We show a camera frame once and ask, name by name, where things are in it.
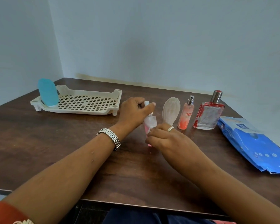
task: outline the brown wooden table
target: brown wooden table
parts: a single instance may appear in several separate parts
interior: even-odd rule
[[[154,114],[160,123],[163,105],[169,97],[177,97],[183,105],[190,95],[194,95],[193,117],[188,129],[181,132],[218,166],[280,207],[280,175],[257,170],[232,147],[218,127],[210,131],[191,127],[199,105],[209,101],[211,95],[68,78],[56,81],[58,84],[76,90],[112,92],[121,89],[121,102],[129,97],[144,97],[156,102]],[[37,112],[30,105],[37,96],[36,90],[0,106],[0,194],[15,190],[118,119],[118,115]],[[223,115],[240,117],[228,105]],[[158,150],[145,144],[145,137],[143,126],[127,136],[121,148],[113,152],[98,171],[82,199],[162,210],[170,214],[226,219],[224,212],[172,169]]]

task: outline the gold ring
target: gold ring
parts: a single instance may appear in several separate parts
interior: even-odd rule
[[[174,127],[170,127],[170,128],[168,129],[168,132],[170,132],[172,129],[174,129]]]

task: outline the red sleeve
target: red sleeve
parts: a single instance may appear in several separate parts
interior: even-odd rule
[[[33,224],[26,215],[15,207],[0,201],[0,224]]]

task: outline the plastic tray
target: plastic tray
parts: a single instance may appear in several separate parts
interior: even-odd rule
[[[89,115],[117,115],[122,90],[114,90],[112,93],[71,90],[65,85],[57,85],[59,103],[56,107],[48,107],[41,101],[41,96],[30,101],[36,111],[48,111],[57,113],[75,113]]]

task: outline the watch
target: watch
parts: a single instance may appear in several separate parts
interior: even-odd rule
[[[112,141],[115,144],[115,148],[113,149],[113,151],[116,151],[117,149],[119,149],[119,147],[121,146],[120,141],[119,141],[118,137],[116,136],[116,134],[112,130],[107,129],[107,128],[103,128],[100,131],[98,131],[96,135],[99,135],[100,133],[105,133],[106,135],[108,135],[112,139]]]

